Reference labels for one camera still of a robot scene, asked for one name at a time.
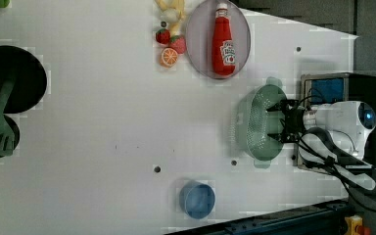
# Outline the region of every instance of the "red ketchup bottle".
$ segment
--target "red ketchup bottle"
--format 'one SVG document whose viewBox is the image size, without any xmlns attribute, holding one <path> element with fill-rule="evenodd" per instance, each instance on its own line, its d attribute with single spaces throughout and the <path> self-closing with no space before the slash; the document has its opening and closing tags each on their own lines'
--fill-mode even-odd
<svg viewBox="0 0 376 235">
<path fill-rule="evenodd" d="M 227 4 L 216 7 L 215 28 L 212 37 L 212 68 L 222 76 L 228 76 L 236 69 L 236 53 L 231 37 Z"/>
</svg>

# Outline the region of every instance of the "green strainer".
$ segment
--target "green strainer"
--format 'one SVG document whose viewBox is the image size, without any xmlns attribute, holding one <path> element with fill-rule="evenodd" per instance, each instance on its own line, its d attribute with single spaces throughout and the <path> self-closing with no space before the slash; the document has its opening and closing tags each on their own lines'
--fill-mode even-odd
<svg viewBox="0 0 376 235">
<path fill-rule="evenodd" d="M 281 133 L 283 126 L 279 119 L 281 111 L 266 110 L 286 99 L 279 79 L 270 77 L 266 84 L 247 95 L 239 105 L 237 116 L 237 141 L 242 150 L 255 158 L 256 167 L 269 167 L 282 151 L 283 144 L 267 136 L 268 133 Z"/>
</svg>

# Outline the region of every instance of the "ketchup label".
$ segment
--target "ketchup label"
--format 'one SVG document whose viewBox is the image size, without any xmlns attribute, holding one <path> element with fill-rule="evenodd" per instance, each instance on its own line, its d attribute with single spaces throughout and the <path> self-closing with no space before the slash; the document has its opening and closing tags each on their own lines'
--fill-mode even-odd
<svg viewBox="0 0 376 235">
<path fill-rule="evenodd" d="M 236 53 L 234 51 L 233 41 L 226 40 L 220 47 L 222 62 L 225 66 L 233 66 L 236 63 Z"/>
</svg>

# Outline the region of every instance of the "blue bowl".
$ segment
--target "blue bowl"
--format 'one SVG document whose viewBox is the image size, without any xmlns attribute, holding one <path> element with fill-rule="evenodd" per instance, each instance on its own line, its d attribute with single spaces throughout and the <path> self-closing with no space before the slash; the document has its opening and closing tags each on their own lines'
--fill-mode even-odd
<svg viewBox="0 0 376 235">
<path fill-rule="evenodd" d="M 179 206 L 192 218 L 206 217 L 212 211 L 214 204 L 215 193 L 207 184 L 191 181 L 179 194 Z"/>
</svg>

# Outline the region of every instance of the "red fruit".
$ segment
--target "red fruit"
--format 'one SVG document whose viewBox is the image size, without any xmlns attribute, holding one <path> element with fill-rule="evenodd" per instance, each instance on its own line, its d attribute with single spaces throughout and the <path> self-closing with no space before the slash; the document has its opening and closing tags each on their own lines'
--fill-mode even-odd
<svg viewBox="0 0 376 235">
<path fill-rule="evenodd" d="M 169 47 L 175 50 L 178 54 L 184 54 L 187 50 L 185 38 L 178 35 L 171 37 Z"/>
<path fill-rule="evenodd" d="M 157 31 L 156 39 L 157 39 L 157 42 L 161 44 L 169 43 L 169 39 L 170 39 L 169 31 L 166 28 L 161 28 L 159 31 Z"/>
</svg>

